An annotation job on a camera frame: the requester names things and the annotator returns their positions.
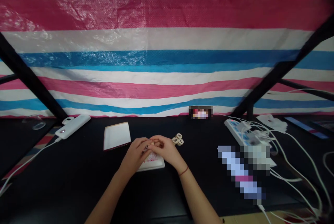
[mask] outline hand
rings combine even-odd
[[[159,154],[169,164],[171,164],[180,174],[187,169],[187,164],[176,149],[170,138],[155,135],[150,138],[154,141],[154,145],[149,145],[148,149]]]
[[[143,153],[145,147],[152,142],[153,141],[148,138],[135,139],[126,152],[118,172],[125,176],[125,178],[130,179],[152,152],[152,150],[147,150]]]

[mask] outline white stripe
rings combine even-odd
[[[20,117],[20,116],[30,116],[30,115],[34,115],[34,114],[42,115],[42,116],[45,116],[45,117],[53,117],[53,114],[49,110],[38,111],[38,110],[18,108],[18,109],[0,111],[0,117],[1,116]]]
[[[55,99],[65,99],[77,103],[92,104],[92,105],[107,105],[107,106],[115,106],[122,108],[140,108],[140,107],[150,107],[150,106],[171,105],[175,103],[187,102],[193,99],[209,99],[216,97],[243,97],[247,96],[247,94],[250,91],[251,90],[248,89],[213,91],[213,92],[205,92],[194,95],[185,95],[180,97],[163,98],[163,99],[95,98],[83,95],[62,93],[58,91],[50,91],[50,93]],[[32,92],[29,92],[28,89],[0,90],[0,101],[18,101],[18,100],[28,100],[35,98],[36,98],[35,95]],[[308,93],[283,93],[276,91],[269,91],[262,98],[271,100],[282,100],[282,101],[326,100]]]
[[[334,52],[334,37],[322,41],[314,51]]]
[[[254,114],[274,114],[274,113],[317,113],[334,112],[334,107],[325,108],[256,108]]]
[[[130,28],[3,32],[17,53],[300,49],[312,32],[290,29]]]
[[[11,75],[14,74],[9,67],[2,61],[0,61],[0,75]]]
[[[163,99],[95,98],[83,95],[62,93],[58,91],[50,91],[50,93],[55,99],[66,99],[77,103],[107,105],[123,108],[141,108],[150,106],[171,105],[181,102],[187,102],[193,99],[209,99],[216,97],[243,97],[249,91],[250,90],[248,89],[213,91]],[[27,90],[24,89],[0,91],[0,101],[19,101],[35,98],[36,97],[33,93],[27,93]]]
[[[35,94],[27,89],[0,90],[0,101],[19,101],[36,99]]]
[[[251,70],[219,71],[213,73],[64,70],[47,67],[33,67],[32,70],[37,76],[61,80],[157,85],[196,85],[222,80],[239,80],[251,77],[262,78],[271,68],[262,67]]]
[[[235,107],[223,107],[223,106],[214,106],[213,112],[217,113],[230,113],[235,109]],[[130,116],[129,114],[120,114],[114,112],[102,112],[102,111],[91,111],[86,109],[75,109],[75,108],[64,108],[65,112],[68,115],[78,115],[78,114],[89,114],[90,116],[107,116],[107,117],[124,117]],[[167,117],[179,115],[181,113],[188,113],[189,107],[181,107],[168,111],[164,111],[157,114],[131,114],[132,116],[140,117]],[[315,113],[315,112],[334,112],[334,107],[326,108],[283,108],[283,109],[272,109],[272,108],[254,108],[255,114],[273,114],[273,113]],[[27,109],[12,109],[6,111],[0,111],[0,116],[30,116],[33,114],[50,116],[48,110],[37,111],[37,110],[27,110]]]
[[[284,79],[333,82],[334,70],[309,70],[293,68],[288,72],[288,74],[284,76]]]

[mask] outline blue stripe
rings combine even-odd
[[[166,110],[187,107],[187,106],[227,106],[235,107],[239,105],[242,97],[216,97],[209,99],[194,99],[187,102],[181,102],[171,105],[151,106],[143,108],[122,108],[107,105],[92,105],[77,103],[68,100],[57,100],[63,107],[97,110],[103,112],[115,112],[123,114],[156,114]],[[334,107],[334,102],[328,100],[315,100],[315,101],[293,101],[293,100],[269,100],[260,99],[256,104],[256,108],[326,108]],[[10,110],[17,108],[25,108],[31,110],[45,110],[46,107],[38,99],[20,100],[20,101],[2,101],[0,102],[0,110]]]
[[[130,72],[202,72],[252,70],[261,67],[274,67],[274,63],[224,63],[224,64],[176,64],[176,65],[95,65],[58,67],[58,69],[92,71],[130,71]]]
[[[171,65],[216,63],[276,63],[291,61],[298,50],[152,50],[114,52],[24,53],[30,67],[97,65]]]
[[[334,52],[310,52],[295,68],[334,70]]]
[[[330,100],[270,100],[260,99],[255,103],[256,108],[325,108],[334,107],[334,102]]]
[[[51,55],[48,56],[49,53],[32,53],[32,54],[21,54],[21,57],[27,62],[27,64],[31,67],[49,67],[49,66],[55,66],[63,69],[82,69],[82,70],[97,70],[97,71],[133,71],[133,72],[147,72],[151,68],[150,66],[144,66],[144,65],[125,65],[124,63],[119,63],[120,65],[102,65],[101,66],[89,66],[88,63],[84,64],[77,64],[75,65],[68,65],[63,66],[59,59],[56,61],[49,61],[48,59],[53,56],[53,54],[60,55],[62,53],[50,53]],[[287,53],[287,55],[290,54],[290,57],[287,57],[287,60],[294,60],[295,58],[295,52]],[[212,66],[210,64],[203,64],[203,66],[196,67],[195,65],[191,65],[189,63],[187,66],[183,66],[183,64],[178,65],[176,63],[173,64],[166,64],[166,65],[154,65],[152,66],[152,70],[150,72],[169,72],[168,70],[170,68],[175,68],[175,72],[214,72],[214,71],[237,71],[237,70],[250,70],[256,67],[273,67],[275,64],[275,61],[268,60],[268,62],[263,62],[261,64],[260,62],[261,58],[257,59],[257,61],[254,61],[253,63],[228,63],[226,64],[220,64],[220,66],[215,67],[212,69]],[[308,54],[297,66],[296,68],[301,69],[313,69],[313,70],[334,70],[334,52],[321,52],[321,51],[312,51],[310,54]]]
[[[123,114],[155,114],[162,111],[186,107],[186,106],[205,106],[205,105],[218,105],[218,106],[228,106],[235,107],[241,102],[241,97],[216,97],[210,99],[194,99],[187,102],[181,102],[171,105],[162,106],[151,106],[151,107],[140,107],[140,108],[122,108],[107,105],[92,105],[72,102],[69,100],[57,100],[61,107],[66,108],[76,108],[76,109],[87,109],[92,111],[103,111],[103,112],[115,112]],[[2,101],[0,103],[0,110],[10,110],[16,108],[25,108],[30,110],[45,110],[45,106],[38,99],[30,100],[19,100],[19,101]]]

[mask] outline red bracelet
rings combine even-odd
[[[184,170],[182,173],[179,174],[179,176],[183,175],[187,170],[188,170],[189,166],[187,166],[187,169]]]

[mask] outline white cable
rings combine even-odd
[[[276,175],[275,173],[275,171],[274,170],[272,170],[272,169],[270,169],[271,171],[270,171],[270,174],[272,175],[272,176],[274,176],[274,177],[276,177],[276,178],[279,178],[279,179],[281,179],[281,180],[284,180],[284,181],[288,181],[288,182],[298,182],[298,181],[302,181],[302,179],[301,178],[297,178],[297,179],[286,179],[286,178],[283,178],[283,177],[281,177],[280,175]]]
[[[329,167],[326,164],[326,157],[329,154],[334,154],[334,151],[333,152],[327,152],[323,155],[323,163],[324,163],[325,168],[328,170],[328,172],[334,177],[334,173],[329,169]]]
[[[318,91],[318,92],[327,92],[327,93],[331,93],[333,94],[332,92],[329,92],[329,91],[324,91],[324,90],[318,90],[318,89],[312,89],[312,88],[302,88],[302,89],[297,89],[297,90],[292,90],[292,91],[287,91],[287,92],[268,92],[267,94],[280,94],[280,93],[290,93],[290,92],[295,92],[295,91],[301,91],[301,90],[313,90],[313,91]]]
[[[262,127],[262,128],[264,128],[264,129],[266,129],[267,130],[267,132],[268,133],[270,133],[270,134],[272,134],[272,136],[273,136],[273,139],[277,142],[277,144],[278,144],[278,146],[280,147],[280,149],[281,149],[281,151],[282,151],[282,154],[283,154],[283,156],[284,156],[284,159],[285,159],[285,161],[299,174],[299,175],[301,175],[309,184],[310,184],[310,186],[312,187],[312,189],[314,190],[314,192],[315,192],[315,194],[316,194],[316,196],[317,196],[317,199],[318,199],[318,202],[319,202],[319,209],[316,209],[316,208],[314,208],[314,207],[312,207],[311,206],[311,204],[308,202],[308,200],[304,197],[304,195],[296,188],[296,187],[294,187],[290,182],[288,182],[288,181],[286,181],[286,183],[288,183],[289,185],[291,185],[301,196],[302,196],[302,198],[304,199],[304,201],[309,205],[309,207],[312,209],[312,211],[315,213],[315,216],[316,216],[316,220],[318,220],[319,219],[319,215],[322,213],[322,209],[323,209],[323,204],[322,204],[322,201],[321,201],[321,198],[320,198],[320,196],[319,196],[319,193],[317,192],[317,190],[315,189],[315,187],[312,185],[312,183],[305,177],[305,176],[303,176],[297,169],[295,169],[292,165],[291,165],[291,163],[287,160],[287,157],[286,157],[286,155],[285,155],[285,152],[284,152],[284,150],[283,150],[283,148],[282,148],[282,146],[280,145],[280,143],[278,142],[278,140],[277,140],[277,138],[275,137],[275,135],[272,133],[272,131],[277,131],[277,130],[269,130],[267,127],[265,127],[264,125],[262,125],[261,123],[258,123],[258,122],[250,122],[250,123],[256,123],[256,124],[259,124],[260,126],[257,126],[257,125],[255,125],[255,126],[257,126],[257,127]],[[290,135],[290,134],[288,134],[289,136],[291,136],[296,142],[297,142],[297,144],[302,148],[302,150],[307,154],[307,156],[309,157],[309,159],[311,160],[311,162],[312,162],[312,164],[313,164],[313,166],[314,166],[314,168],[315,168],[315,171],[316,171],[316,174],[318,175],[319,173],[318,173],[318,170],[317,170],[317,167],[315,166],[315,164],[314,164],[314,162],[313,162],[313,160],[312,160],[312,158],[310,157],[310,155],[306,152],[306,150],[299,144],[299,142],[292,136],[292,135]],[[321,180],[321,178],[320,178],[320,175],[318,176],[318,179],[320,180],[320,183],[321,183],[321,185],[323,186],[323,189],[324,189],[324,191],[325,191],[325,193],[326,193],[326,196],[327,196],[327,198],[328,198],[328,200],[329,200],[329,204],[330,204],[330,210],[332,209],[332,203],[331,203],[331,201],[330,201],[330,198],[329,198],[329,196],[328,196],[328,192],[327,192],[327,189],[325,188],[325,186],[324,186],[324,184],[322,183],[322,180]]]
[[[22,167],[24,167],[27,163],[29,163],[32,159],[34,159],[34,158],[35,158],[41,151],[43,151],[45,148],[48,148],[48,147],[52,146],[53,144],[59,142],[60,140],[61,140],[61,138],[59,137],[59,138],[57,138],[57,139],[55,140],[55,142],[53,142],[52,144],[43,147],[42,149],[40,149],[40,150],[38,151],[38,153],[36,153],[36,154],[35,154],[34,156],[32,156],[29,160],[27,160],[23,165],[21,165],[18,169],[16,169],[16,170],[15,170],[15,171],[14,171],[8,178],[7,178],[6,182],[5,182],[4,185],[2,186],[2,189],[0,190],[0,197],[1,197],[2,193],[4,192],[4,190],[5,190],[5,188],[6,188],[7,184],[8,184],[8,182],[9,182],[9,180],[11,179],[11,177],[12,177],[18,170],[20,170],[20,169],[21,169]]]
[[[327,200],[328,200],[328,203],[329,203],[329,210],[328,210],[328,212],[331,213],[332,210],[333,210],[332,201],[331,201],[331,198],[330,198],[329,193],[328,193],[328,191],[327,191],[327,188],[325,187],[325,184],[323,183],[323,181],[322,181],[322,179],[321,179],[321,177],[320,177],[319,171],[318,171],[317,166],[316,166],[316,164],[314,163],[313,159],[312,159],[311,156],[308,154],[308,152],[302,147],[302,145],[296,140],[295,137],[293,137],[291,134],[289,134],[289,133],[287,133],[287,132],[281,132],[281,133],[284,133],[284,134],[289,135],[289,136],[290,136],[290,137],[291,137],[291,138],[292,138],[292,139],[293,139],[293,140],[300,146],[300,148],[306,153],[307,157],[310,159],[310,161],[311,161],[311,163],[312,163],[312,165],[313,165],[313,167],[314,167],[314,170],[316,171],[316,175],[317,175],[317,177],[318,177],[318,179],[319,179],[319,181],[320,181],[320,184],[321,184],[321,186],[323,187],[323,189],[324,189],[324,191],[325,191],[325,194],[326,194],[326,197],[327,197]]]
[[[265,217],[267,218],[269,224],[271,224],[271,221],[269,220],[269,217],[267,215],[267,213],[265,212],[265,209],[262,205],[258,205],[259,209],[262,211],[262,213],[265,215]]]
[[[273,212],[270,212],[270,213],[272,215],[276,216],[277,218],[281,219],[282,221],[285,221],[285,222],[290,223],[290,224],[310,224],[310,222],[304,220],[302,217],[299,217],[299,216],[298,216],[298,218],[301,219],[301,220],[303,220],[304,222],[290,222],[290,221],[287,221],[287,220],[283,219],[282,217],[274,214]]]
[[[285,155],[285,152],[284,152],[284,150],[283,150],[283,148],[282,148],[282,146],[280,145],[280,143],[278,142],[278,140],[277,140],[277,138],[275,137],[275,135],[272,133],[272,131],[274,131],[274,130],[269,130],[267,127],[265,127],[264,125],[262,125],[261,123],[258,123],[258,122],[251,122],[251,123],[256,123],[256,124],[259,124],[260,126],[259,127],[262,127],[262,128],[264,128],[264,129],[266,129],[268,132],[270,132],[272,135],[273,135],[273,138],[274,138],[274,140],[277,142],[277,144],[278,144],[278,146],[280,147],[280,149],[281,149],[281,151],[282,151],[282,154],[283,154],[283,157],[284,157],[284,159],[285,159],[285,161],[298,173],[298,174],[300,174],[309,184],[310,184],[310,186],[312,187],[312,189],[314,190],[314,192],[315,192],[315,194],[316,194],[316,196],[317,196],[317,199],[318,199],[318,202],[319,202],[319,211],[320,211],[320,213],[322,212],[322,208],[323,208],[323,204],[322,204],[322,201],[321,201],[321,198],[320,198],[320,196],[319,196],[319,194],[318,194],[318,192],[317,192],[317,190],[315,189],[315,187],[312,185],[312,183],[305,177],[305,176],[303,176],[297,169],[295,169],[291,164],[290,164],[290,162],[288,161],[288,159],[287,159],[287,157],[286,157],[286,155]],[[304,199],[304,201],[309,205],[309,207],[316,213],[316,211],[315,211],[315,208],[314,207],[312,207],[311,206],[311,204],[309,203],[309,201],[305,198],[305,196],[296,188],[296,187],[294,187],[290,182],[288,182],[288,181],[286,181],[286,183],[288,183],[289,185],[291,185],[300,195],[301,195],[301,197]]]
[[[292,218],[298,218],[298,219],[300,219],[300,220],[302,220],[302,221],[304,221],[304,222],[307,222],[307,221],[314,221],[314,217],[313,217],[313,216],[302,218],[302,217],[296,215],[295,213],[291,213],[291,212],[287,212],[287,211],[279,211],[279,212],[282,212],[282,213],[284,213],[284,214],[286,214],[287,216],[292,217]]]

